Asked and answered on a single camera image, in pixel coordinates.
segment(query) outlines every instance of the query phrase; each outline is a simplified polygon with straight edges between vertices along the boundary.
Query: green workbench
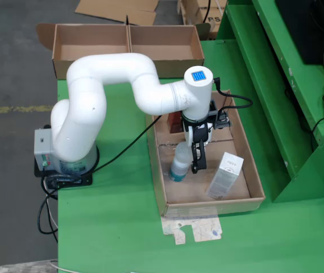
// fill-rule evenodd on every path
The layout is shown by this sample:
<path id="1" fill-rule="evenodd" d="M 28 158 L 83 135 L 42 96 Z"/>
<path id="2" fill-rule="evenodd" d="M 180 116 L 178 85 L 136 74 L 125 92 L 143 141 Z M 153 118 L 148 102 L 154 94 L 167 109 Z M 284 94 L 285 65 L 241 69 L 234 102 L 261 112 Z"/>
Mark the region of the green workbench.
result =
<path id="1" fill-rule="evenodd" d="M 171 235 L 163 235 L 144 136 L 96 173 L 93 185 L 59 192 L 60 267 L 108 273 L 324 272 L 324 198 L 273 203 L 290 178 L 239 44 L 226 39 L 202 47 L 205 66 L 221 77 L 222 89 L 254 101 L 239 114 L 267 199 L 257 211 L 221 216 L 221 240 L 195 243 L 186 226 L 186 244 L 175 245 Z M 106 86 L 105 92 L 99 164 L 146 127 L 129 84 Z M 63 80 L 58 94 L 67 98 Z"/>

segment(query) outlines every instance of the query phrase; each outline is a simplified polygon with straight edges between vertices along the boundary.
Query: plastic bottle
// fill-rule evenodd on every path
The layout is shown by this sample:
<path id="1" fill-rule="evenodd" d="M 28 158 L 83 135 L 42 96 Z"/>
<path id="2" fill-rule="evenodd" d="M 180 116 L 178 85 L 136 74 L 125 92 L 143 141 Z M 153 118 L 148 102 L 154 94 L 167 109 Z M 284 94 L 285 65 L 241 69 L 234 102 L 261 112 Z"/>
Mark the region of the plastic bottle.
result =
<path id="1" fill-rule="evenodd" d="M 175 150 L 175 157 L 169 171 L 169 178 L 181 182 L 185 178 L 193 160 L 191 147 L 185 141 L 180 142 Z"/>

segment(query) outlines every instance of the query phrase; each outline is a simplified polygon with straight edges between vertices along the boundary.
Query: small white carton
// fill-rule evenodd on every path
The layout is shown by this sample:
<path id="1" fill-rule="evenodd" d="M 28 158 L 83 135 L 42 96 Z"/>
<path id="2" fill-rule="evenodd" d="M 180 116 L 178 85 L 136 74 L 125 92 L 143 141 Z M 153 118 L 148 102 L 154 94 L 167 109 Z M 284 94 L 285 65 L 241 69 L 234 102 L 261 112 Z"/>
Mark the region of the small white carton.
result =
<path id="1" fill-rule="evenodd" d="M 225 152 L 206 194 L 217 199 L 227 196 L 239 176 L 243 161 L 243 158 Z"/>

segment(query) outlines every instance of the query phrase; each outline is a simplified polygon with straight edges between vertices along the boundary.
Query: concrete floor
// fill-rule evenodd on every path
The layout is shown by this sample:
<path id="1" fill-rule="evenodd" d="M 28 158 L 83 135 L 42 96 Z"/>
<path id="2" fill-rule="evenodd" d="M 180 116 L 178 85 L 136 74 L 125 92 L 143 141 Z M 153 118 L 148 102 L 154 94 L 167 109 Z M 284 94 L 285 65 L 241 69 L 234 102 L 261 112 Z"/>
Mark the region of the concrete floor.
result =
<path id="1" fill-rule="evenodd" d="M 77 4 L 0 0 L 0 265 L 57 258 L 52 236 L 37 230 L 44 194 L 33 176 L 34 130 L 49 123 L 50 112 L 14 107 L 56 103 L 51 52 L 38 42 L 37 23 L 118 23 L 75 14 Z M 155 24 L 181 24 L 176 5 L 160 0 Z M 57 204 L 52 209 L 57 215 Z"/>

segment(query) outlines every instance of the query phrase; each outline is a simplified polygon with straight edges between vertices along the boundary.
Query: yellow floor line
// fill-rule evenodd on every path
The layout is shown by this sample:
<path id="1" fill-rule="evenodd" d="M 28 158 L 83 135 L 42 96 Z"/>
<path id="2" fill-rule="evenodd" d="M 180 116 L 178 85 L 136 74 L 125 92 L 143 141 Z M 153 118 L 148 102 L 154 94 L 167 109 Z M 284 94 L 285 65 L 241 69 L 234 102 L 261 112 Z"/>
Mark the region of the yellow floor line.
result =
<path id="1" fill-rule="evenodd" d="M 21 113 L 30 113 L 30 112 L 50 112 L 53 108 L 53 105 L 40 105 L 40 106 L 17 106 L 17 107 L 0 107 L 0 114 L 6 114 L 9 112 L 21 112 Z"/>

